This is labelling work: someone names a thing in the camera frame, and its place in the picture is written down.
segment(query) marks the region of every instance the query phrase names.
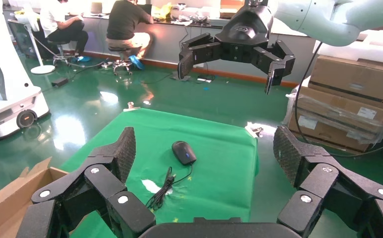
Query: stool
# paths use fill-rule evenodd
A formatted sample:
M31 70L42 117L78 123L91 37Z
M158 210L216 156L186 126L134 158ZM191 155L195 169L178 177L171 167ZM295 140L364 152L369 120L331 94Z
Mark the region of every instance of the stool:
M131 72L129 68L132 65L132 62L128 59L132 55L131 54L132 49L133 48L112 48L112 47L108 48L109 51L118 52L118 54L120 55L120 60L117 60L113 64L114 75L117 75L116 69L118 67L124 67L126 71L128 72L128 75L133 74L133 72Z
M70 58L73 58L73 55L65 54L63 51L63 45L69 44L70 41L50 41L50 40L47 40L47 41L49 44L57 46L58 51L60 52L60 54L53 57L53 65L56 66L56 63L58 61L63 61L66 63L66 65L69 65L69 62L67 60Z

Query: black pants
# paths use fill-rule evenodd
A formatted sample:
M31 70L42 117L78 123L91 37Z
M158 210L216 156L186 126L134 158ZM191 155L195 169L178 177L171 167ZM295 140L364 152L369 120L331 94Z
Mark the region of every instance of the black pants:
M85 50L86 42L89 39L88 33L83 31L84 26L83 21L75 21L67 28L57 29L49 34L47 39L50 41L77 41L76 52L81 54Z

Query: man in black shirt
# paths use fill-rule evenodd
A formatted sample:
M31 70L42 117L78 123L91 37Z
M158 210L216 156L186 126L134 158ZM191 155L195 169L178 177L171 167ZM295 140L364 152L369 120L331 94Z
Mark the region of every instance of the man in black shirt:
M135 33L134 29L140 22L153 24L153 18L136 4L137 0L118 0L114 3L109 14L107 43L112 48L137 48L137 59L141 60L152 39L148 33Z

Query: white paper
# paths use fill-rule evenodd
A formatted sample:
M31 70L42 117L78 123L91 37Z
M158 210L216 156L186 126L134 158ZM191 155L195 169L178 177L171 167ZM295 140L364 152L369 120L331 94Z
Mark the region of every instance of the white paper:
M318 121L309 119L304 116L299 116L298 122L300 126L306 127L311 130L315 130L315 127L317 126Z
M374 110L371 110L368 108L363 108L363 107L361 107L359 112L358 112L358 116L368 118L371 120L373 120L376 115L377 115L377 111L374 111Z

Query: yellow bag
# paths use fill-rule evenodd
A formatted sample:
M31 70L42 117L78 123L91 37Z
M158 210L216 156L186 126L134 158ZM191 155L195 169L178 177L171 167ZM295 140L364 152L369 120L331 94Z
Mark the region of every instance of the yellow bag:
M163 5L162 8L153 6L152 7L152 16L159 19L166 19L167 16L171 13L172 4L169 2L166 5Z

